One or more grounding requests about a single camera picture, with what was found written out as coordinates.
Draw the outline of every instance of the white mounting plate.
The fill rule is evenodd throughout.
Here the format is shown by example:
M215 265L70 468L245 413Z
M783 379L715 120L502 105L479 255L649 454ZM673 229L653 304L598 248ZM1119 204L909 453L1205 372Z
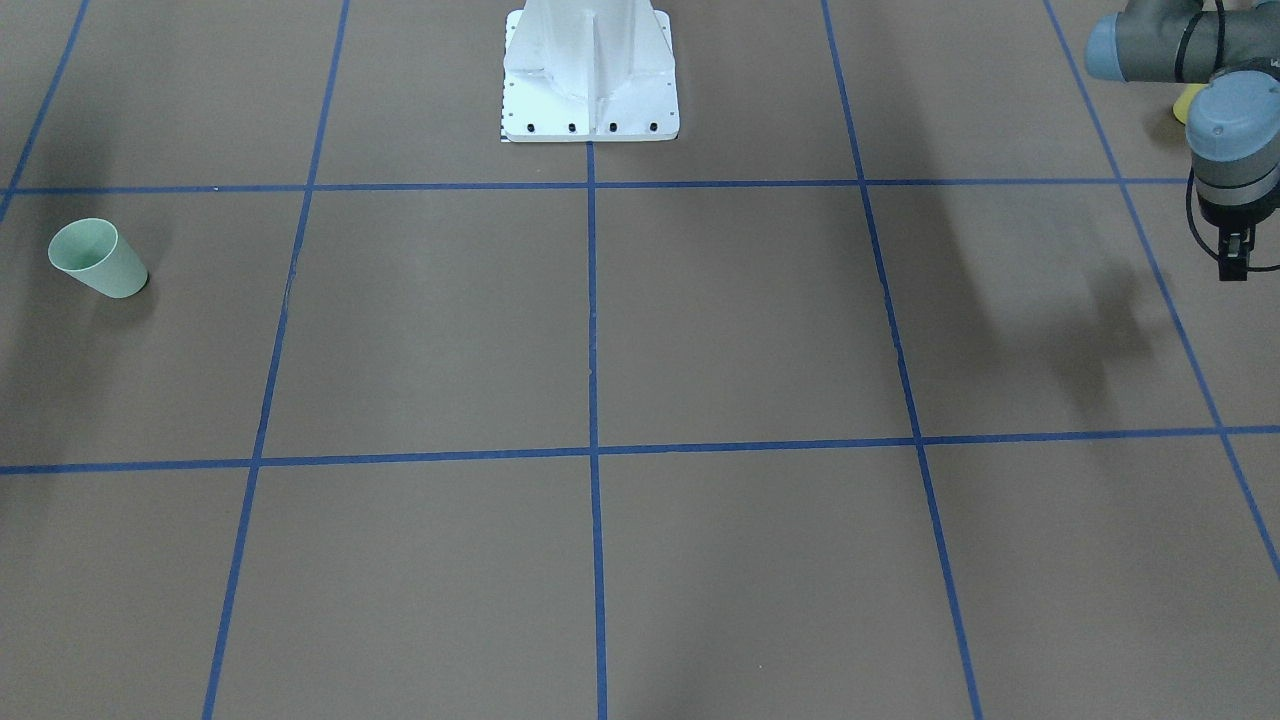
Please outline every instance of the white mounting plate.
M507 42L524 10L507 15ZM671 44L671 17L654 10ZM590 127L585 97L571 97L552 87L549 78L504 73L502 88L503 142L643 142L675 140L680 133L680 105L675 76L636 76L612 97L600 100L600 127ZM657 124L657 129L650 129Z

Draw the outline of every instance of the vertical blue line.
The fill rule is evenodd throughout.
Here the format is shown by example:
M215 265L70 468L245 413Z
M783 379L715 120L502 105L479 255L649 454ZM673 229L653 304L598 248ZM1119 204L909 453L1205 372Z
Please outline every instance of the vertical blue line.
M76 49L76 41L79 40L81 26L84 24L88 1L81 0L79 10L76 13L76 22L72 23L72 31L67 36L67 46L63 47L63 56L59 58L58 68L54 70L54 79L49 82L49 90L45 91L45 99L40 102L40 110L36 113L36 122L32 123L31 132L27 133L27 142L22 146L22 155L18 156L18 165L13 169L13 177L9 178L9 188L5 191L4 197L0 199L0 222L4 222L5 215L9 214L9 202L13 201L13 191L22 182L22 173L27 169L27 161L31 160L31 152L36 147L40 128L44 127L45 118L49 115L49 108L54 104L54 94L58 92L58 86L63 82L67 63L72 59L72 50Z
M604 529L600 509L600 411L596 364L596 295L595 295L595 145L586 143L586 295L588 319L588 404L590 406L591 459L591 555L595 573L595 714L596 720L609 717L609 678L604 624Z
M244 484L244 501L241 506L239 525L236 530L236 546L232 551L230 569L227 575L227 593L223 598L223 612L218 623L218 639L214 642L214 657L209 669L209 685L205 691L202 720L212 720L214 706L218 702L218 684L221 679L223 659L227 651L227 638L232 626L232 612L236 607L236 589L239 585L239 570L244 559L244 543L248 538L250 519L253 512L253 496L257 491L257 475L262 462L262 448L266 445L266 430L271 418L271 405L275 398L275 380L280 370L280 356L284 351L284 333L289 324L289 296L298 272L298 258L306 238L307 220L311 214L311 197L315 192L316 173L320 168L320 152L324 149L325 126L329 120L329 105L333 102L333 90L338 79L338 65L342 59L342 44L347 35L347 15L351 0L343 0L338 17L338 31L334 37L333 55L329 60L329 76L325 81L324 100L320 104L320 119L316 123L315 143L311 149L311 164L307 172L307 190L302 196L298 213L298 228L293 237L293 251L289 256L289 273L284 281L284 297L280 300L280 316L275 325L275 343L271 348L271 364L266 373L266 386L262 391L262 409L259 415L257 434L253 441L253 456L250 459L248 479Z
M955 629L956 648L960 653L960 665L964 670L965 685L969 691L969 706L973 710L974 720L982 720L982 700L978 694L978 680L974 675L973 661L969 655L969 639L964 629L964 616L960 612L960 597L956 592L955 578L951 573L951 555L947 552L946 534L942 530L942 515L938 511L937 495L933 491L933 474L929 470L929 459L924 448L924 439L920 433L920 418L915 407L915 393L911 392L911 378L906 369L906 354L902 351L902 337L899 332L897 314L893 311L893 295L890 290L888 274L884 270L884 255L881 250L879 232L876 227L876 214L872 210L870 192L867 188L867 174L863 168L863 156L858 145L858 131L854 127L854 113L849 104L849 91L845 83L845 70L840 61L840 47L836 42L835 23L831 19L831 6L827 0L822 0L823 20L827 24L827 45L831 49L831 61L836 70L836 86L840 88L840 102L845 111L845 128L849 132L849 146L854 154L854 168L858 172L858 184L861 191L863 211L867 215L867 231L872 241L872 252L876 256L876 274L879 277L881 288L884 291L884 314L888 318L890 336L893 341L893 351L897 354L897 373L902 383L902 397L906 402L906 414L911 423L911 439L915 445L915 459L920 466L920 479L924 483L924 496L929 506L929 520L933 525L933 541L938 550L938 564L942 568L942 582L947 592L947 605L951 610L951 624Z
M1240 468L1240 462L1235 456L1235 447L1233 447L1231 438L1226 432L1226 425L1222 423L1217 402L1213 401L1213 393L1210 392L1208 380L1204 379L1204 372L1201 369L1201 364L1196 359L1196 350L1192 347L1190 336L1187 334L1187 328L1183 325L1183 320L1178 315L1178 306L1174 304L1174 296L1169 291L1169 284L1165 282L1165 274L1160 270L1160 263L1156 260L1156 252L1151 247L1151 240L1147 237L1147 231L1142 224L1142 218L1138 217L1138 208L1133 204L1133 196L1129 193L1129 184L1124 182L1124 176L1120 173L1120 164L1116 163L1115 152L1111 151L1111 142L1107 140L1107 133L1102 129L1102 120L1098 118L1097 108L1093 105L1093 99L1089 97L1089 90L1084 85L1084 77L1080 76L1080 68L1075 63L1075 54L1071 53L1071 46L1066 41L1066 35L1062 32L1062 24L1057 19L1057 13L1053 12L1053 4L1050 0L1042 0L1042 3L1044 5L1044 12L1048 13L1050 22L1053 24L1053 32L1057 33L1057 42L1062 47L1062 54L1066 55L1066 64L1070 67L1071 76L1075 78L1075 87L1080 92L1080 97L1084 99L1084 106L1089 111L1089 118L1093 120L1093 129L1098 133L1098 141L1102 142L1102 150L1106 152L1107 163L1111 164L1111 173L1117 181L1120 181L1120 192L1124 195L1125 206L1129 209L1129 218L1133 220L1134 228L1138 231L1138 241L1142 243L1142 250L1147 256L1147 264L1151 266L1151 273L1155 275L1156 283L1160 286L1160 295L1165 299L1165 306L1169 309L1169 316L1172 319L1174 328L1178 331L1178 340L1181 341L1183 351L1187 354L1187 360L1190 363L1192 372L1196 374L1196 382L1199 384L1201 395L1204 397L1204 405L1208 406L1210 416L1213 419L1213 427L1217 429L1219 438L1222 442L1222 450L1226 452L1226 457L1231 464L1231 471L1235 473L1235 482L1240 487L1244 502L1249 509L1249 514L1253 516L1253 524L1257 527L1258 536L1262 538L1262 547L1266 550L1267 557L1271 560L1272 570L1275 570L1276 577L1280 578L1280 555L1276 553L1275 542L1272 542L1271 533L1267 530L1266 520L1258 510L1257 501L1253 497L1253 489L1249 488L1249 480L1244 477L1244 469Z

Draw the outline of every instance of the cup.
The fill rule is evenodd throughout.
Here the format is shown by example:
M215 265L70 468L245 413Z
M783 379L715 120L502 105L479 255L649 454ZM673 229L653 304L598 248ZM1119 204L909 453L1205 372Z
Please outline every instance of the cup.
M147 284L147 269L120 231L99 218L76 220L49 242L55 268L108 297L128 297Z

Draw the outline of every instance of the light blue joint cap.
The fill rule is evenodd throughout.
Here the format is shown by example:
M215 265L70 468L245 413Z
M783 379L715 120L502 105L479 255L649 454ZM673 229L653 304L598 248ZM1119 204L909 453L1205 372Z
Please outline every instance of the light blue joint cap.
M1280 81L1257 70L1228 73L1201 91L1187 114L1187 145L1206 160L1234 163L1280 133Z
M1112 13L1093 27L1089 42L1084 45L1084 69L1098 79L1124 82L1120 70L1120 49L1116 47L1116 20L1120 13Z

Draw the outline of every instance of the grid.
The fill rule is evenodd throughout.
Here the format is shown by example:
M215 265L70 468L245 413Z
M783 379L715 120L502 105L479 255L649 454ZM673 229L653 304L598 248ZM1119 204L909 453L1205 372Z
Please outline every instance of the grid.
M536 457L585 457L590 461L590 491L591 491L591 518L593 518L593 550L594 550L594 577L595 577L595 639L596 639L596 698L598 716L604 720L608 716L608 670L607 670L607 623L605 623L605 591L604 591L604 528L602 523L600 502L600 459L607 456L623 455L650 455L650 454L709 454L709 452L751 452L768 450L803 451L822 448L872 448L872 447L911 447L919 465L920 479L928 500L929 516L937 544L938 562L947 592L951 618L955 629L955 639L959 647L960 659L965 674L965 684L969 693L973 716L983 717L982 701L978 682L974 674L973 662L968 648L961 601L956 592L952 578L951 562L947 552L946 533L943 530L942 516L938 510L933 479L929 469L928 448L954 445L995 445L995 443L1036 443L1036 442L1080 442L1098 439L1128 439L1128 438L1219 438L1222 451L1226 455L1240 493L1248 505L1257 532L1271 565L1280 577L1280 556L1268 528L1260 512L1253 497L1249 482L1236 457L1233 438L1240 436L1277 436L1280 425L1229 425L1224 423L1219 413L1217 404L1197 360L1192 341L1179 316L1178 307L1170 292L1160 264L1147 238L1143 223L1139 219L1130 186L1143 184L1181 184L1181 178L1166 177L1125 177L1112 152L1111 143L1103 131L1098 113L1088 88L1080 76L1076 59L1069 46L1062 26L1055 12L1051 0L1042 0L1047 22L1053 27L1061 45L1064 60L1070 68L1080 94L1080 100L1088 110L1094 131L1103 147L1111 168L1111 177L1080 177L1080 178L914 178L914 179L877 179L867 177L863 168L861 150L859 146L858 131L854 123L854 114L842 65L840 61L840 47L836 40L836 28L832 20L831 9L827 0L819 0L826 22L827 40L836 85L840 91L840 101L844 111L844 120L849 135L849 146L852 155L856 177L844 179L780 179L780 181L671 181L671 182L625 182L625 181L598 181L595 149L588 143L585 146L586 179L584 182L471 182L471 183L319 183L317 173L324 147L325 129L328 124L329 108L333 100L334 86L342 63L343 41L347 28L352 0L343 0L340 17L337 26L337 36L333 41L333 51L328 69L324 97L320 104L319 120L315 127L315 141L311 154L307 182L302 184L228 184L228 186L147 186L147 187L19 187L23 172L28 164L41 126L49 114L50 105L58 91L59 83L72 58L79 36L86 13L91 0L82 0L76 20L67 38L65 49L58 63L52 81L44 96L38 114L27 136L17 168L0 199L0 222L4 220L10 202L19 196L56 196L56 195L150 195L150 193L301 193L302 208L297 223L297 232L293 242L288 278L284 286L284 296L280 302L279 320L275 332L274 350L270 368L268 370L266 386L262 392L261 415L256 433L252 455L248 457L215 457L215 459L189 459L174 461L142 461L142 462L79 462L56 465L6 465L0 466L0 475L49 475L72 473L123 473L123 471L150 471L150 470L195 470L195 469L241 469L247 470L243 505L239 516L238 532L227 579L227 591L223 611L219 620L216 646L210 666L207 694L204 706L204 717L211 719L218 698L219 678L223 656L227 646L228 633L234 618L234 603L237 582L241 564L244 556L246 537L251 524L253 497L257 487L259 471L262 468L287 466L324 466L324 465L360 465L360 464L394 464L394 462L445 462L445 461L474 461L498 459L536 459ZM1212 418L1212 424L1207 427L1181 427L1181 428L1152 428L1152 429L1116 429L1097 432L1048 432L1048 433L1012 433L1012 434L946 434L929 436L922 432L920 419L916 410L915 396L911 389L909 373L909 359L902 348L899 332L899 323L895 314L893 293L891 281L886 272L879 237L876 224L876 213L869 190L873 187L892 186L1016 186L1016 184L1097 184L1114 186L1123 196L1125 206L1133 220L1137 234L1140 240L1151 273L1160 287L1162 300L1167 306L1169 315L1176 328L1179 341L1185 351L1199 391L1203 395L1204 405ZM776 442L709 442L709 443L669 443L669 445L604 445L599 433L599 368L596 357L598 346L598 300L596 300L596 191L599 190L640 190L640 188L733 188L733 187L852 187L858 188L864 213L865 223L870 234L872 251L876 259L876 270L883 290L883 304L891 341L897 357L897 370L901 382L902 400L910 421L911 434L909 437L872 437L872 438L814 438L804 441L776 441ZM271 419L271 406L274 400L276 377L280 365L282 351L287 338L289 322L289 296L297 274L297 263L306 241L307 222L312 197L317 192L428 192L438 190L579 190L585 192L586 218L588 218L588 283L589 283L589 443L585 446L553 447L553 448L503 448L503 450L475 450L475 451L442 451L442 452L398 452L398 454L369 454L369 455L323 455L323 456L269 456L264 452L268 428Z

